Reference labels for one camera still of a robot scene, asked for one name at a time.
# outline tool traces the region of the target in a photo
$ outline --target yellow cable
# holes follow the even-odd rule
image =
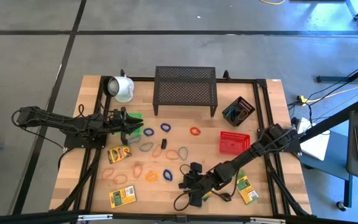
[[[266,3],[266,4],[273,4],[273,5],[279,5],[279,4],[283,4],[285,2],[285,0],[282,0],[280,2],[268,2],[268,1],[265,1],[265,0],[259,0],[263,3]]]
[[[346,89],[346,90],[342,90],[342,91],[339,91],[339,92],[337,92],[337,93],[333,93],[333,94],[331,94],[331,95],[326,96],[326,98],[332,97],[332,96],[335,96],[335,95],[338,95],[338,94],[341,94],[341,93],[344,93],[344,92],[347,92],[347,91],[350,91],[350,90],[354,90],[354,89],[356,89],[356,88],[358,88],[358,86],[353,87],[353,88],[348,88],[348,89]],[[319,100],[321,100],[321,98],[318,98],[318,99],[315,99],[315,100],[307,100],[306,102],[307,102],[307,103],[309,103],[309,102],[312,103],[312,102],[319,101]]]

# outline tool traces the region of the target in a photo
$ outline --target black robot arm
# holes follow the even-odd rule
[[[125,107],[121,111],[115,109],[107,121],[100,113],[83,116],[83,106],[79,107],[80,115],[75,118],[49,113],[38,106],[20,108],[12,115],[12,122],[16,113],[20,113],[14,124],[20,128],[48,126],[58,128],[66,135],[75,135],[85,141],[97,141],[102,136],[121,132],[121,141],[127,144],[126,134],[134,132],[143,125],[143,120],[133,118],[126,112]]]
[[[202,166],[196,162],[190,164],[189,173],[183,177],[183,183],[179,184],[179,188],[185,189],[183,194],[188,194],[188,205],[201,207],[202,196],[209,191],[220,190],[232,181],[233,176],[238,176],[239,169],[255,159],[256,157],[263,156],[269,152],[300,152],[298,135],[295,130],[285,131],[279,124],[273,124],[267,129],[263,130],[258,141],[253,143],[248,150],[238,155],[231,161],[219,163],[204,175],[202,173]],[[272,173],[274,181],[283,191],[284,196],[290,201],[290,205],[297,215],[308,215],[302,208],[295,202],[291,193],[284,186],[275,169],[271,163],[267,164],[268,171]],[[219,196],[225,201],[230,201],[231,196],[227,193],[220,194]]]

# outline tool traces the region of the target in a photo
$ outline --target caster wheel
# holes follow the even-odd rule
[[[308,170],[313,170],[314,169],[313,167],[308,166],[308,165],[302,164],[302,166],[303,166],[303,168],[308,169]]]
[[[336,202],[336,206],[342,212],[345,212],[347,210],[347,208],[343,205],[343,202]]]

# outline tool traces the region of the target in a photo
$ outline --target rubber band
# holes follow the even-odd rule
[[[156,172],[149,172],[146,174],[145,179],[147,182],[155,182],[158,179],[158,174]]]
[[[136,167],[140,167],[140,168],[141,168],[139,175],[135,175]],[[133,170],[132,170],[132,173],[133,173],[133,175],[134,175],[134,178],[135,178],[135,179],[138,179],[138,178],[140,177],[140,175],[142,175],[142,172],[143,172],[143,166],[142,166],[141,164],[135,164],[135,165],[134,165],[134,168],[133,168]]]
[[[165,169],[164,172],[162,173],[162,175],[164,176],[164,179],[165,180],[168,180],[168,181],[172,181],[173,180],[173,176],[172,176],[172,173],[171,171]]]
[[[175,155],[176,155],[176,157],[168,157],[168,154],[169,154],[170,152],[174,152]],[[171,150],[168,150],[168,151],[167,151],[167,153],[165,154],[165,157],[166,157],[167,159],[169,159],[169,160],[177,160],[177,159],[179,159],[179,153],[178,153],[178,151],[171,149]]]
[[[180,154],[180,151],[181,151],[182,149],[186,149],[186,157],[185,157],[185,158],[183,158],[183,157],[181,156],[181,154]],[[185,161],[185,160],[187,159],[187,155],[188,155],[188,154],[189,154],[189,150],[188,150],[186,147],[181,147],[181,148],[178,150],[178,155],[179,155],[180,159],[183,160],[183,161]]]
[[[152,136],[154,134],[154,130],[151,129],[151,128],[146,128],[146,129],[143,130],[143,134],[146,135],[147,137],[150,137],[150,136]]]
[[[106,171],[109,171],[109,170],[111,170],[111,174],[109,174],[109,175],[107,175],[107,177],[103,178],[104,173],[105,173]],[[107,178],[108,178],[109,176],[111,176],[113,173],[114,173],[114,169],[113,169],[113,168],[105,169],[105,170],[102,172],[102,180],[107,180]]]
[[[135,137],[132,137],[132,138],[128,139],[128,145],[134,144],[134,143],[138,143],[138,142],[140,142],[140,135],[137,135],[137,136],[135,136]]]
[[[154,143],[152,143],[152,142],[143,143],[143,144],[139,147],[139,150],[142,151],[142,152],[149,152],[150,149],[153,148],[153,145],[154,145]]]
[[[244,117],[243,117],[243,118],[240,118],[240,115],[241,115],[242,112],[244,112]],[[243,119],[246,118],[247,115],[248,115],[248,111],[242,110],[237,118],[238,118],[238,120],[242,121]]]
[[[121,183],[118,182],[118,180],[116,180],[117,177],[125,177],[125,181],[122,181]],[[113,178],[112,180],[115,184],[119,185],[119,184],[125,184],[128,181],[128,176],[125,174],[118,174],[117,176],[115,176],[115,178]]]
[[[171,126],[169,124],[167,124],[167,123],[162,123],[160,128],[161,128],[162,131],[165,131],[166,133],[168,133],[171,130]]]
[[[190,134],[192,134],[192,135],[194,135],[194,136],[199,136],[200,134],[201,134],[201,131],[198,129],[198,128],[196,128],[196,127],[192,127],[192,128],[190,128]]]
[[[162,154],[162,149],[160,150],[160,154],[158,154],[158,155],[155,155],[155,154],[154,154],[154,152],[157,151],[157,148],[158,148],[159,146],[160,146],[160,145],[158,144],[158,145],[155,147],[155,149],[154,149],[154,151],[153,151],[153,153],[152,153],[152,157],[153,157],[153,158],[158,158],[158,157],[161,156],[161,154]]]

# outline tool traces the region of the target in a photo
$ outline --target wooden tabletop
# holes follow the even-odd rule
[[[83,104],[85,106],[84,114],[93,113],[100,78],[100,76],[96,75],[85,75],[83,78],[76,107],[79,104]],[[267,80],[267,85],[274,122],[281,124],[283,128],[289,128],[290,119],[281,81]],[[135,82],[134,97],[130,102],[119,103],[112,99],[110,110],[125,106],[128,113],[142,113],[144,119],[142,129],[152,128],[155,133],[151,137],[146,137],[142,134],[140,142],[131,145],[132,157],[115,164],[109,163],[107,150],[119,146],[121,140],[119,134],[108,136],[106,147],[102,150],[100,157],[91,211],[158,214],[185,213],[194,215],[272,215],[265,164],[261,157],[254,159],[242,168],[259,195],[256,202],[246,205],[240,194],[236,192],[231,202],[224,202],[217,196],[212,195],[207,202],[203,203],[201,208],[189,206],[182,212],[177,212],[173,209],[173,201],[183,192],[178,188],[178,184],[183,180],[183,175],[179,171],[179,167],[182,164],[198,162],[203,165],[203,171],[206,171],[219,162],[231,160],[235,157],[219,153],[219,133],[221,131],[245,133],[250,135],[251,142],[257,140],[256,129],[259,125],[256,111],[236,128],[224,120],[221,114],[221,111],[238,96],[242,96],[251,105],[255,106],[252,85],[245,83],[217,83],[218,108],[213,118],[210,117],[209,107],[207,106],[159,106],[158,116],[154,116],[152,106],[153,89],[154,82]],[[264,122],[265,126],[267,126],[262,89],[259,90],[259,93]],[[160,129],[162,123],[168,123],[172,126],[169,133],[165,133]],[[201,134],[199,136],[190,134],[190,128],[193,126],[200,128]],[[158,144],[161,144],[162,139],[167,139],[167,148],[162,151],[158,158],[154,158],[152,157],[152,151]],[[154,143],[153,149],[149,152],[139,150],[139,146],[145,142]],[[170,161],[166,158],[167,150],[178,150],[182,146],[188,148],[187,160]],[[50,203],[51,209],[59,206],[77,184],[84,151],[84,149],[74,149],[62,159]],[[299,160],[291,154],[281,153],[280,155],[286,186],[302,208],[311,213]],[[132,174],[135,164],[142,164],[143,166],[142,174],[138,179],[135,179]],[[114,174],[108,180],[102,180],[102,172],[108,168],[114,168]],[[169,182],[163,178],[162,173],[165,169],[169,169],[172,172],[173,181]],[[158,181],[147,182],[145,175],[148,172],[156,172]],[[116,185],[112,181],[112,178],[118,174],[127,175],[128,180],[125,184]],[[231,193],[233,183],[228,184],[219,192]],[[109,203],[109,193],[129,185],[134,185],[137,201],[112,209]],[[83,191],[81,208],[85,206],[87,191],[88,186]],[[277,186],[275,192],[279,212],[283,212],[280,191]],[[177,207],[184,206],[187,200],[188,197],[179,199]]]

